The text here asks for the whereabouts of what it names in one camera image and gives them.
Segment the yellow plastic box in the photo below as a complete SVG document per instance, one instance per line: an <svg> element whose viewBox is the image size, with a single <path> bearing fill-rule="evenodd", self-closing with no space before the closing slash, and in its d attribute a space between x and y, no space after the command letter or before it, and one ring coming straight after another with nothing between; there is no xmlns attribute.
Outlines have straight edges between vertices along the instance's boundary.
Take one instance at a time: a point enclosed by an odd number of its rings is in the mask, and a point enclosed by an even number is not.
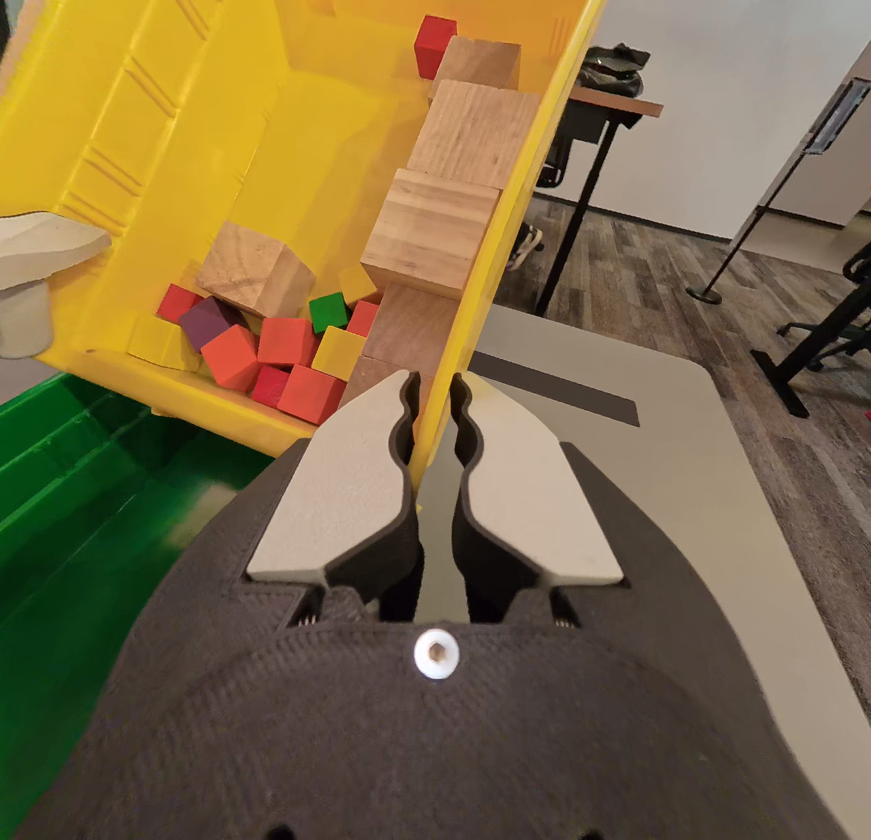
<svg viewBox="0 0 871 840"><path fill-rule="evenodd" d="M312 432L205 377L127 352L221 225L287 243L338 290L426 118L426 15L522 47L538 111L472 269L409 464L418 489L607 0L27 0L3 65L2 214L105 229L112 250L49 280L39 359L276 457Z"/></svg>

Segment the group of large plain wooden blocks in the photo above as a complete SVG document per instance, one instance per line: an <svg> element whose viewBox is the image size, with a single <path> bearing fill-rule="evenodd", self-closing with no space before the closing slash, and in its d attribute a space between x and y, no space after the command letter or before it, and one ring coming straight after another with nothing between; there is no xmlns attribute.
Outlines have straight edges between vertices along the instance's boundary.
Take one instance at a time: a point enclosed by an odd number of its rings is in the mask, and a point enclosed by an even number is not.
<svg viewBox="0 0 871 840"><path fill-rule="evenodd" d="M519 91L521 46L453 36L408 165L359 264L366 278L308 303L313 274L284 242L227 221L197 277L214 330L186 335L220 388L320 425L400 368L426 410L443 350L539 105Z"/></svg>

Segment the pile of small coloured cubes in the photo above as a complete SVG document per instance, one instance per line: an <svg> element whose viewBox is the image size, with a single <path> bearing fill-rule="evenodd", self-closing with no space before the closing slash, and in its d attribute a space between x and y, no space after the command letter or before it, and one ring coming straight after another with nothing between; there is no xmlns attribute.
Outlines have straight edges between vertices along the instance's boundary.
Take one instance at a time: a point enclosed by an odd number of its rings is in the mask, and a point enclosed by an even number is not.
<svg viewBox="0 0 871 840"><path fill-rule="evenodd" d="M437 370L500 192L450 179L477 87L441 68L408 166L398 96L289 68L196 285L141 315L127 354L321 425L401 369Z"/></svg>

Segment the black bag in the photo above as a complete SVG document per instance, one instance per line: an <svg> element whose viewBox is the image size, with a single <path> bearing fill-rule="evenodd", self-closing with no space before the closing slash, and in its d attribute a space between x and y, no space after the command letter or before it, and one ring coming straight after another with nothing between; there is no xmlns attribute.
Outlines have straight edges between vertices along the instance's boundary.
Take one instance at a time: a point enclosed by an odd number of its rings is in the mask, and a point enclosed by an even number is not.
<svg viewBox="0 0 871 840"><path fill-rule="evenodd" d="M576 85L624 98L637 98L644 91L641 71L651 54L619 43L614 47L594 45L586 51Z"/></svg>

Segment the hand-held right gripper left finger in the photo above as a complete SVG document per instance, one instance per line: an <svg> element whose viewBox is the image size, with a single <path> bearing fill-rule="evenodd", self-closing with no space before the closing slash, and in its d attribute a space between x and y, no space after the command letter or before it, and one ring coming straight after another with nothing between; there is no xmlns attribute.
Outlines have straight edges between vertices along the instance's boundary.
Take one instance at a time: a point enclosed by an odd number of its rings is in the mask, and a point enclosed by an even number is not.
<svg viewBox="0 0 871 840"><path fill-rule="evenodd" d="M341 406L304 444L245 574L352 587L381 619L413 619L423 573L408 462L421 377L400 368Z"/></svg>

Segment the black sign stand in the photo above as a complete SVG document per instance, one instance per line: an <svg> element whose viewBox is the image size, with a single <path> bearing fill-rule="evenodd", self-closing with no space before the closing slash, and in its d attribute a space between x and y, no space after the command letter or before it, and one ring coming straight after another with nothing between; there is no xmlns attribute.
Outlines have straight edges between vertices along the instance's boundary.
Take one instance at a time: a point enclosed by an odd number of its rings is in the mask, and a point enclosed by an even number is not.
<svg viewBox="0 0 871 840"><path fill-rule="evenodd" d="M723 262L703 288L688 287L686 292L691 298L708 305L719 305L722 296L714 290L716 283L729 267L737 253L743 248L745 241L754 232L758 224L771 209L772 204L783 190L786 183L797 170L800 162L808 156L822 156L830 149L840 136L850 119L861 107L870 91L870 80L853 77L841 84L827 103L822 113L813 122L809 133L794 152L786 170L778 177L778 181L766 192L761 203L757 204L752 217L742 227L740 233L732 242L729 252Z"/></svg>

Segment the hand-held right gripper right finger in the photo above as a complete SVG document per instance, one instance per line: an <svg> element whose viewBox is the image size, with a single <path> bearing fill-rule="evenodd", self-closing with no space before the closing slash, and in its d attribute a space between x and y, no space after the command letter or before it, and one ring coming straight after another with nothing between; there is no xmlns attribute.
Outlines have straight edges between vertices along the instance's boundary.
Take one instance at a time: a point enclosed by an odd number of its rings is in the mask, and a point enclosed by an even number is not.
<svg viewBox="0 0 871 840"><path fill-rule="evenodd" d="M470 620L502 621L527 589L619 584L623 568L572 468L577 449L470 372L454 375L450 409L463 466L451 544Z"/></svg>

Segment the green plastic box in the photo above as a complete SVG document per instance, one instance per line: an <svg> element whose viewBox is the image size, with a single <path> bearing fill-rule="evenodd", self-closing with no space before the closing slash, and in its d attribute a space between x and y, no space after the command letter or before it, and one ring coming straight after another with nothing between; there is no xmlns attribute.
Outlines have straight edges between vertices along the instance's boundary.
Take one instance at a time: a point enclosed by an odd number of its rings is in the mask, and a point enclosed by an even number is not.
<svg viewBox="0 0 871 840"><path fill-rule="evenodd" d="M133 622L273 459L68 374L2 405L1 837L86 728Z"/></svg>

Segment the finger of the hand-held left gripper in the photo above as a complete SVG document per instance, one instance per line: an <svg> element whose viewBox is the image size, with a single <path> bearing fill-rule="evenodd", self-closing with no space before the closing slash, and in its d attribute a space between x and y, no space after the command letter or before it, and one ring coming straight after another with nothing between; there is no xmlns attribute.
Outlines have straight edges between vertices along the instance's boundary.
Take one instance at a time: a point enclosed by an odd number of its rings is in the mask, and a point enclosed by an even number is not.
<svg viewBox="0 0 871 840"><path fill-rule="evenodd" d="M49 278L112 246L100 227L59 214L1 219L1 357L41 354L53 343Z"/></svg>

